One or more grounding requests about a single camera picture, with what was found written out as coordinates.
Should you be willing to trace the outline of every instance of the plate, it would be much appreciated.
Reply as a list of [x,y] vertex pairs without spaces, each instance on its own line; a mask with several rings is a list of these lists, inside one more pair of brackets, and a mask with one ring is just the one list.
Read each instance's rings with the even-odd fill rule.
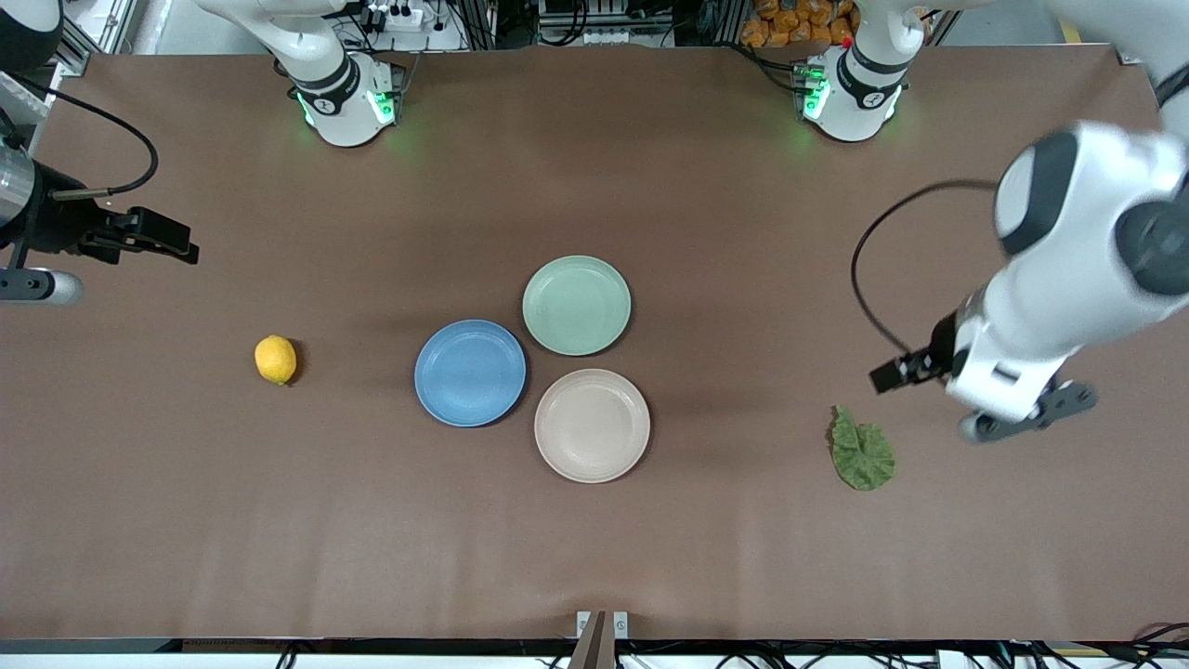
[[566,356],[597,354],[619,339],[631,315],[628,282],[590,255],[558,258],[524,289],[524,323],[533,339]]
[[581,370],[549,386],[533,430],[541,457],[558,474],[605,484],[644,455],[652,419],[631,381],[605,370]]
[[455,428],[495,422],[524,391],[528,366],[512,333],[490,320],[439,329],[417,356],[413,384],[429,416]]

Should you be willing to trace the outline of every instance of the lemon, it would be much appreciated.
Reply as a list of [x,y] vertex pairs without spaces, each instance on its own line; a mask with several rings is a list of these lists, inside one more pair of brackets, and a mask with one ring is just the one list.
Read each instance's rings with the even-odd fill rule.
[[277,386],[284,386],[297,372],[297,352],[289,340],[269,334],[256,346],[256,370],[260,377]]

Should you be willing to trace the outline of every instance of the green plate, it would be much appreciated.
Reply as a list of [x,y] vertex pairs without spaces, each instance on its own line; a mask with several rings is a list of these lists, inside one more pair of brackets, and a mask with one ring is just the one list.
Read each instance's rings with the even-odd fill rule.
[[542,266],[524,289],[524,323],[551,352],[597,354],[619,339],[631,315],[628,282],[605,261],[566,255]]

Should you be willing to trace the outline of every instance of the green leaf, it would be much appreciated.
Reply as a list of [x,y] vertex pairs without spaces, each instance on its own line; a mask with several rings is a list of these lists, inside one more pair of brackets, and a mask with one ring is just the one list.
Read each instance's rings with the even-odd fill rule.
[[855,425],[847,408],[836,406],[830,430],[833,468],[856,491],[874,491],[895,474],[895,453],[877,425]]

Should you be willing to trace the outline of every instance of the beige plate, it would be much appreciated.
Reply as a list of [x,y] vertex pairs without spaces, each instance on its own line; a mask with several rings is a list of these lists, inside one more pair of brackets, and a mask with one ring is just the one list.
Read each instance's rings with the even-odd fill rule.
[[605,370],[580,370],[549,386],[534,425],[545,462],[579,484],[627,474],[644,455],[650,430],[643,396]]

